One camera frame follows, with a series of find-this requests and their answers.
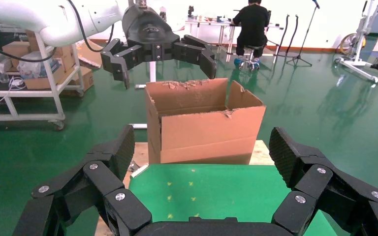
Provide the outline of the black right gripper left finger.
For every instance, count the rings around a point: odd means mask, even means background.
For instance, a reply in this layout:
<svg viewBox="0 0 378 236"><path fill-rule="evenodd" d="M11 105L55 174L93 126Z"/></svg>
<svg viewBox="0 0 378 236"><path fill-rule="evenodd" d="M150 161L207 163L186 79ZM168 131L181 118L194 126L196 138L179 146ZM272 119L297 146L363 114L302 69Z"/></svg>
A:
<svg viewBox="0 0 378 236"><path fill-rule="evenodd" d="M38 185L13 231L15 236L64 236L78 216L95 207L116 236L134 236L152 214L124 185L135 149L134 129L95 145L66 172Z"/></svg>

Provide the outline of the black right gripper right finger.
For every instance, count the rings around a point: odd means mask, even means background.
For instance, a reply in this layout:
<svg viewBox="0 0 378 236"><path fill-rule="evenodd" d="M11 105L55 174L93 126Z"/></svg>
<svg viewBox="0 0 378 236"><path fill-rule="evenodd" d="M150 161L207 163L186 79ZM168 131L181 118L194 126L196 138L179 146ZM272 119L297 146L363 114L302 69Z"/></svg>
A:
<svg viewBox="0 0 378 236"><path fill-rule="evenodd" d="M289 194L272 223L302 236L318 211L352 236L378 236L378 188L334 166L317 148L294 141L273 128L269 154Z"/></svg>

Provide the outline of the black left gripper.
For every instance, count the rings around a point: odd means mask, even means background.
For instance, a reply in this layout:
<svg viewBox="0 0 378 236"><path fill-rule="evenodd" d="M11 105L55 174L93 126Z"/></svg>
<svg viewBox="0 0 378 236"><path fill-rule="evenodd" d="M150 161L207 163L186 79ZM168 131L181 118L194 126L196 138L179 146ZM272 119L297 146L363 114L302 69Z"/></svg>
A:
<svg viewBox="0 0 378 236"><path fill-rule="evenodd" d="M214 79L217 63L212 46L194 36L176 35L169 24L150 7L130 6L122 20L127 45L115 38L100 52L102 66L115 81L130 88L129 70L142 62L180 60L199 65L203 73Z"/></svg>

